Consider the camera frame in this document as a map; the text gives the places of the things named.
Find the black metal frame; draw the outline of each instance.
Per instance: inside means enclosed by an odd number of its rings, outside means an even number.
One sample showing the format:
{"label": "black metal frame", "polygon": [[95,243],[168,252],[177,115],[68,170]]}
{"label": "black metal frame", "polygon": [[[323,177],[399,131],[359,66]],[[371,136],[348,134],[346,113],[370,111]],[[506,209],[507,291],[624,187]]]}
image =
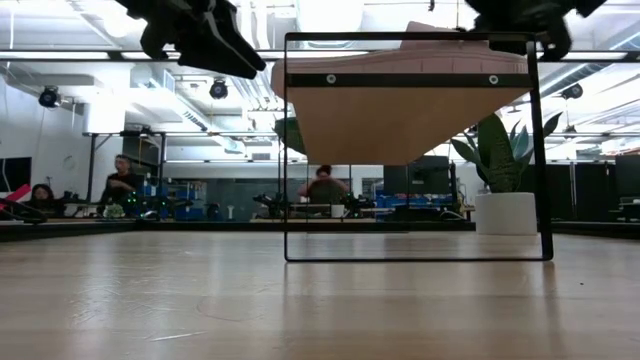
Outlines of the black metal frame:
{"label": "black metal frame", "polygon": [[[292,74],[288,72],[288,45],[291,41],[389,41],[389,40],[449,40],[449,41],[510,41],[526,43],[528,74],[490,75],[490,74]],[[292,258],[289,256],[289,233],[292,230],[318,231],[317,227],[305,227],[296,224],[292,227],[289,214],[284,213],[284,258],[289,262],[446,262],[446,261],[547,261],[553,258],[553,238],[549,195],[546,184],[545,149],[542,132],[542,109],[540,104],[540,84],[538,79],[538,60],[536,56],[536,36],[528,33],[470,33],[470,32],[352,32],[352,33],[287,33],[284,44],[284,121],[288,120],[289,87],[520,87],[530,89],[531,116],[533,123],[533,149],[535,159],[535,199],[539,221],[540,242],[539,257],[474,257],[474,258]],[[283,143],[287,143],[287,126],[284,127]],[[283,194],[287,196],[288,147],[284,147],[283,158]],[[324,231],[340,231],[340,226],[328,226]]]}

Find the computer monitor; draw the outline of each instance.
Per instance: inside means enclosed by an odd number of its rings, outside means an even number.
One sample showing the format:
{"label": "computer monitor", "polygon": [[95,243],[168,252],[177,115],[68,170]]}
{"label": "computer monitor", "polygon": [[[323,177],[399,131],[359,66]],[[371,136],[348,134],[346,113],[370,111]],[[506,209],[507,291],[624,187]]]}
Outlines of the computer monitor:
{"label": "computer monitor", "polygon": [[407,166],[385,166],[384,193],[385,195],[451,194],[449,158],[422,156]]}
{"label": "computer monitor", "polygon": [[0,159],[0,193],[11,193],[30,183],[30,157]]}
{"label": "computer monitor", "polygon": [[616,156],[619,197],[640,197],[640,155]]}

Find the man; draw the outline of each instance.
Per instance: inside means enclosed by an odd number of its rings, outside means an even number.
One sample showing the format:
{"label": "man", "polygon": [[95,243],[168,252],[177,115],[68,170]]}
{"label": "man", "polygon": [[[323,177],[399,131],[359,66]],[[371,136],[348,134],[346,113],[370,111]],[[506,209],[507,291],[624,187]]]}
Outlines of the man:
{"label": "man", "polygon": [[131,172],[131,160],[125,155],[116,156],[115,166],[117,172],[107,177],[107,185],[102,193],[100,203],[123,203],[127,196],[136,191],[137,179]]}
{"label": "man", "polygon": [[349,192],[349,186],[331,176],[331,166],[322,165],[316,178],[298,189],[298,195],[308,197],[311,204],[339,204]]}

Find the desk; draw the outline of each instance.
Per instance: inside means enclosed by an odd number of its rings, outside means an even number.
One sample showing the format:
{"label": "desk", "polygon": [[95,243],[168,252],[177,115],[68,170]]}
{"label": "desk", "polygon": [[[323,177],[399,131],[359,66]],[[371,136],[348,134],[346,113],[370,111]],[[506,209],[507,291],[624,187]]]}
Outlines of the desk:
{"label": "desk", "polygon": [[49,218],[47,220],[47,224],[68,224],[68,223],[93,223],[93,222],[98,222],[98,220],[104,220],[104,219],[97,219],[97,218]]}
{"label": "desk", "polygon": [[[284,222],[283,219],[251,219],[252,223],[279,223]],[[376,219],[360,218],[360,219],[332,219],[332,218],[312,218],[312,219],[288,219],[290,223],[375,223]]]}
{"label": "desk", "polygon": [[[637,359],[638,244],[554,239],[555,264],[289,266],[280,233],[0,243],[0,348],[21,360]],[[290,241],[327,257],[496,256],[538,245],[472,232]]]}
{"label": "desk", "polygon": [[631,219],[640,219],[640,203],[620,203],[620,208],[625,222],[631,222]]}

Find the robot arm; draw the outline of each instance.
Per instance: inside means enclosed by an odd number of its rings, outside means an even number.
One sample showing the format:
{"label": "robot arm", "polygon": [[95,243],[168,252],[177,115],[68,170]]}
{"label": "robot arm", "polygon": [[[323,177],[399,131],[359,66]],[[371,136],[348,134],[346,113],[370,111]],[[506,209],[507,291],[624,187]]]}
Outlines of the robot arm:
{"label": "robot arm", "polygon": [[[564,16],[576,9],[591,15],[606,0],[466,0],[479,16],[472,31],[533,32],[541,34],[543,60],[560,60],[571,50]],[[523,44],[492,43],[491,49],[524,54]]]}
{"label": "robot arm", "polygon": [[238,32],[228,0],[116,0],[134,19],[145,19],[140,45],[152,59],[173,44],[179,65],[253,79],[266,64]]}

